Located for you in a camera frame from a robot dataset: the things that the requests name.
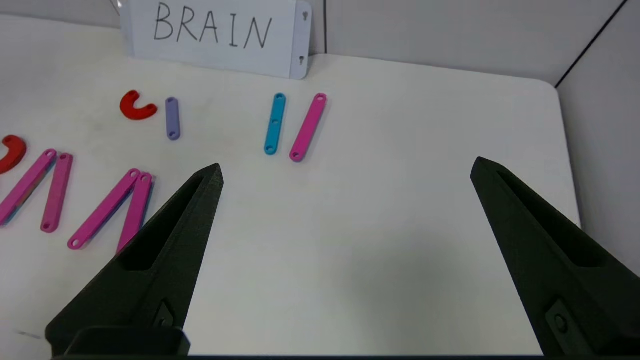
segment pink plastic strip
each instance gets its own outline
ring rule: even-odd
[[[93,235],[100,229],[100,226],[109,218],[111,213],[120,205],[124,198],[129,194],[129,190],[133,187],[140,176],[140,170],[132,168],[113,188],[113,190],[98,205],[98,208],[89,215],[82,226],[67,242],[67,247],[71,250],[80,249],[87,241],[93,238]]]
[[[311,107],[309,107],[307,117],[300,128],[296,142],[293,143],[293,147],[289,153],[289,158],[293,161],[299,163],[305,158],[305,155],[307,155],[309,144],[311,144],[311,139],[314,138],[314,133],[322,117],[325,104],[325,94],[320,93],[314,97]]]
[[[129,205],[127,218],[124,220],[124,226],[122,227],[122,234],[120,235],[116,254],[124,249],[142,226],[142,222],[145,219],[145,213],[147,212],[147,201],[149,199],[149,193],[151,192],[152,180],[153,176],[151,174],[143,172],[136,181],[136,186],[133,188],[131,205]]]
[[[45,233],[53,233],[60,223],[62,205],[65,203],[73,162],[74,157],[67,153],[60,155],[56,161],[56,169],[53,171],[53,180],[49,189],[49,198],[44,208],[44,215],[42,215],[42,224],[40,224],[40,230]]]
[[[47,174],[47,169],[55,159],[56,151],[54,149],[46,150],[27,170],[27,173],[0,204],[0,225],[6,224],[13,213],[27,200],[31,192],[40,184],[44,175]]]

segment plastic piece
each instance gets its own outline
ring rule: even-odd
[[[143,172],[136,180],[131,205],[129,205],[127,218],[124,220],[116,253],[119,253],[140,230],[147,212],[147,202],[151,193],[152,181],[153,176],[148,172]]]
[[[168,98],[164,102],[166,108],[166,136],[169,140],[178,140],[180,138],[180,108],[178,99],[174,97]]]
[[[282,119],[284,118],[284,106],[287,103],[286,96],[279,92],[273,98],[273,106],[271,107],[271,118],[269,119],[269,127],[267,129],[267,140],[264,142],[264,152],[267,155],[273,155],[278,151],[278,142],[280,141],[280,128],[282,127]]]
[[[89,215],[76,233],[67,242],[67,247],[71,250],[80,249],[87,241],[89,241],[100,227],[109,219],[111,214],[119,207],[122,201],[127,197],[131,188],[133,188],[136,180],[140,176],[140,170],[132,168],[118,182],[112,191],[98,205],[98,208]]]
[[[305,158],[305,155],[307,155],[307,150],[309,149],[311,140],[314,138],[314,133],[316,132],[316,127],[322,117],[322,112],[324,111],[326,102],[326,95],[322,93],[317,94],[314,97],[313,102],[311,102],[311,106],[307,112],[307,117],[302,123],[298,137],[293,143],[293,147],[289,153],[289,158],[293,161],[299,163]]]
[[[27,144],[18,136],[8,135],[2,139],[2,143],[9,148],[9,152],[0,160],[0,174],[13,169],[27,153]]]
[[[13,214],[29,198],[31,192],[40,184],[55,159],[56,151],[48,149],[27,170],[26,174],[15,185],[15,188],[0,204],[0,225],[5,225],[9,222]]]
[[[49,189],[49,198],[42,215],[40,230],[45,233],[53,233],[60,224],[62,205],[65,203],[67,185],[71,175],[71,165],[74,157],[66,152],[61,154],[56,161],[56,168],[53,171],[53,180]]]
[[[126,116],[127,119],[131,120],[144,120],[147,119],[158,111],[158,107],[154,104],[146,105],[142,108],[136,108],[135,103],[136,100],[140,98],[140,94],[131,90],[127,92],[120,101],[120,111],[122,111],[122,115]]]

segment white table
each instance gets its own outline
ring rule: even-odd
[[[49,355],[18,333],[44,338],[113,256],[125,209],[85,249],[66,242],[127,170],[157,177],[149,218],[211,163],[225,187],[185,325],[192,354],[540,353],[469,174],[477,156],[498,161],[578,221],[550,85],[331,55],[313,57],[304,81],[268,78],[133,60],[116,31],[7,16],[0,49],[0,136],[29,145],[0,197],[45,149],[76,157],[55,233],[39,230],[51,174],[0,229],[3,359]],[[130,89],[159,114],[125,119]],[[266,156],[276,92],[281,147]],[[293,163],[318,92],[329,103]]]

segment red curved piece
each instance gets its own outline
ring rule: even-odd
[[[120,101],[120,111],[122,111],[122,115],[131,120],[145,120],[158,111],[158,107],[153,104],[136,109],[134,105],[139,98],[140,94],[137,91],[131,90],[127,92]]]
[[[27,144],[18,136],[8,135],[2,139],[2,143],[9,148],[9,153],[0,160],[0,174],[13,169],[27,153]]]

